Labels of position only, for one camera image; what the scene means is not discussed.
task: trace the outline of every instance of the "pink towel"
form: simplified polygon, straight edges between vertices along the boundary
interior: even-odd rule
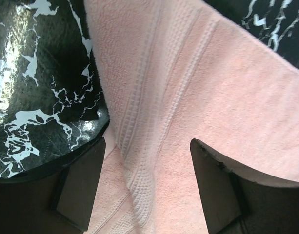
[[[299,181],[299,70],[201,0],[85,4],[111,118],[89,234],[208,233],[193,138]]]

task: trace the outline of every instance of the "pink fabric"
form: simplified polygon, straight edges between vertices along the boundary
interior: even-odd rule
[[[113,128],[88,233],[208,233],[193,138],[299,181],[297,69],[200,0],[85,4]]]

